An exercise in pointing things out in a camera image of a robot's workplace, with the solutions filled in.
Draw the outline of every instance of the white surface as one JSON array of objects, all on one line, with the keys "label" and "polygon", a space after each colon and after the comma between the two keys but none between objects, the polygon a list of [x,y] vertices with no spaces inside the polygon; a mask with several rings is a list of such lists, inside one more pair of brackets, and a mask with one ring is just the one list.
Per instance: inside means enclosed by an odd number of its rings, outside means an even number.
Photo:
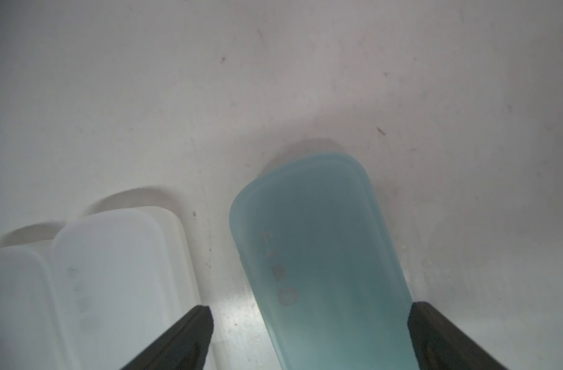
[{"label": "white surface", "polygon": [[68,368],[50,276],[29,245],[0,251],[0,369]]},{"label": "white surface", "polygon": [[0,2],[0,238],[159,186],[219,370],[279,368],[227,215],[315,138],[368,171],[414,298],[563,369],[563,0]]}]

